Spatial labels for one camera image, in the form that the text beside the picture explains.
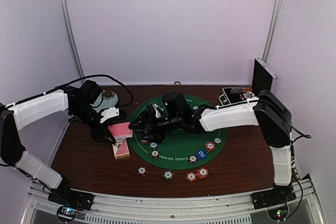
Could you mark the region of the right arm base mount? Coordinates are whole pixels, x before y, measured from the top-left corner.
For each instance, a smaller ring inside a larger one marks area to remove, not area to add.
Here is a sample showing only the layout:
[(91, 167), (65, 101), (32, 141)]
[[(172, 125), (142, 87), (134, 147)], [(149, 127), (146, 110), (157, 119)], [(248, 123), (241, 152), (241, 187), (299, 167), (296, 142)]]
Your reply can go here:
[(288, 201), (295, 200), (296, 198), (297, 197), (294, 192), (284, 193), (283, 191), (277, 191), (275, 189), (260, 191), (251, 194), (254, 209), (256, 210), (285, 204)]

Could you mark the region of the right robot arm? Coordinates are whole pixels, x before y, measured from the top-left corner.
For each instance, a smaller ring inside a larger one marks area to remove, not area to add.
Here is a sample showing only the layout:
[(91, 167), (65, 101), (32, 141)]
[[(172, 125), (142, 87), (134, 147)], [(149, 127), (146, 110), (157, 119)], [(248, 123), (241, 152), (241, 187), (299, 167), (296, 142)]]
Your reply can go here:
[(209, 106), (193, 110), (180, 92), (162, 97), (164, 110), (148, 105), (130, 123), (129, 128), (143, 132), (146, 138), (161, 143), (168, 132), (183, 130), (188, 134), (203, 134), (237, 126), (258, 126), (271, 149), (274, 165), (274, 186), (269, 192), (272, 203), (279, 204), (289, 196), (292, 180), (291, 113), (270, 91), (238, 103)]

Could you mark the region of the blue small blind button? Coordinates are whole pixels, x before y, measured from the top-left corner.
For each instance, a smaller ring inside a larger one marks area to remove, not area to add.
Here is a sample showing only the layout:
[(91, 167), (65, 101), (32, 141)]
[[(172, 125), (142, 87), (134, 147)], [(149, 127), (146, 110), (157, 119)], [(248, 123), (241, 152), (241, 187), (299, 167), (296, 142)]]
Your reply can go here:
[(205, 160), (208, 157), (208, 153), (205, 150), (198, 150), (196, 152), (196, 157), (197, 157), (197, 159)]

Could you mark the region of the orange chip stack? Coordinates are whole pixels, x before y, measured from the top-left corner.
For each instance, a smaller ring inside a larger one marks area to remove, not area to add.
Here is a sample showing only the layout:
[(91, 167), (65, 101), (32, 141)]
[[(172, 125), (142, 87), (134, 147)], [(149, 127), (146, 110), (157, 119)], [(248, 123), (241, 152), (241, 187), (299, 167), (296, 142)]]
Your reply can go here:
[(203, 178), (206, 178), (209, 175), (209, 171), (208, 171), (207, 168), (202, 167), (202, 168), (197, 170), (196, 174), (197, 174), (198, 178), (203, 179)]

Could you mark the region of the black chips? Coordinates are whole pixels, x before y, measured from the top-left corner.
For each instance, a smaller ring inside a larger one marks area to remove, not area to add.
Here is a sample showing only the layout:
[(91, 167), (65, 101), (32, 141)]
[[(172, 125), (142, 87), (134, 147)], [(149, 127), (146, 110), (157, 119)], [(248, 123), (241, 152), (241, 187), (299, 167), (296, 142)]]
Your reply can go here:
[(157, 159), (157, 158), (159, 158), (159, 157), (160, 157), (160, 152), (159, 152), (158, 150), (153, 150), (153, 151), (151, 152), (151, 157), (152, 157), (153, 159)]
[(198, 158), (196, 155), (190, 155), (187, 160), (189, 163), (194, 164), (197, 162)]

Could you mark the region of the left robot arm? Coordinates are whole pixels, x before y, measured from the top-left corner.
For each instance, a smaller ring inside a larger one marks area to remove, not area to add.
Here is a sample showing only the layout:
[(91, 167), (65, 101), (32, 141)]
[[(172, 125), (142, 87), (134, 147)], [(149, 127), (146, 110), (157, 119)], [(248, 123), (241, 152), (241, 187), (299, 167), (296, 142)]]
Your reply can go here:
[(31, 154), (21, 143), (18, 132), (24, 127), (49, 115), (68, 111), (90, 127), (90, 136), (98, 143), (115, 144), (109, 127), (119, 110), (111, 107), (97, 112), (93, 104), (102, 89), (96, 82), (87, 80), (75, 88), (65, 85), (54, 91), (47, 91), (33, 98), (10, 105), (1, 105), (1, 160), (7, 166), (15, 167), (46, 187), (55, 189), (55, 196), (64, 205), (71, 205), (75, 192), (63, 185), (65, 178)]

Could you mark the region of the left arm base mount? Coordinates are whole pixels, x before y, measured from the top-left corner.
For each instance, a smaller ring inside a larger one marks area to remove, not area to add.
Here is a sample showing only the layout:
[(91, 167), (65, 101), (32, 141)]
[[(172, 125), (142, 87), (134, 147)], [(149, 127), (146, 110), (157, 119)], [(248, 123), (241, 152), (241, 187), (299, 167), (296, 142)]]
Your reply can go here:
[(48, 200), (78, 210), (90, 210), (94, 195), (76, 190), (71, 190), (69, 195), (61, 195), (52, 191), (48, 196)]

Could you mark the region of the red playing card deck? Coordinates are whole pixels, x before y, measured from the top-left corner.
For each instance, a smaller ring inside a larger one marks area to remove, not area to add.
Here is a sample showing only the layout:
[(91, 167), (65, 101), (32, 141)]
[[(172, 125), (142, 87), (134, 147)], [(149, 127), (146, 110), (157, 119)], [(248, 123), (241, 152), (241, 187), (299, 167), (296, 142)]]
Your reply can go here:
[(133, 131), (129, 128), (130, 122), (124, 122), (109, 126), (109, 130), (115, 139), (131, 138)]

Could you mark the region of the black white chip stack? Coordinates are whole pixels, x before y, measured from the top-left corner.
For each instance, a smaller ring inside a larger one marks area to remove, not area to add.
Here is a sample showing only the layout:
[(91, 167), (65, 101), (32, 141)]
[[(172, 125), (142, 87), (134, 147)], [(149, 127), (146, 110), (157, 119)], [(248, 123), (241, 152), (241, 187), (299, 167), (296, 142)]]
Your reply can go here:
[(148, 170), (147, 170), (147, 168), (145, 166), (140, 166), (137, 169), (137, 172), (138, 172), (139, 175), (145, 176), (148, 173)]

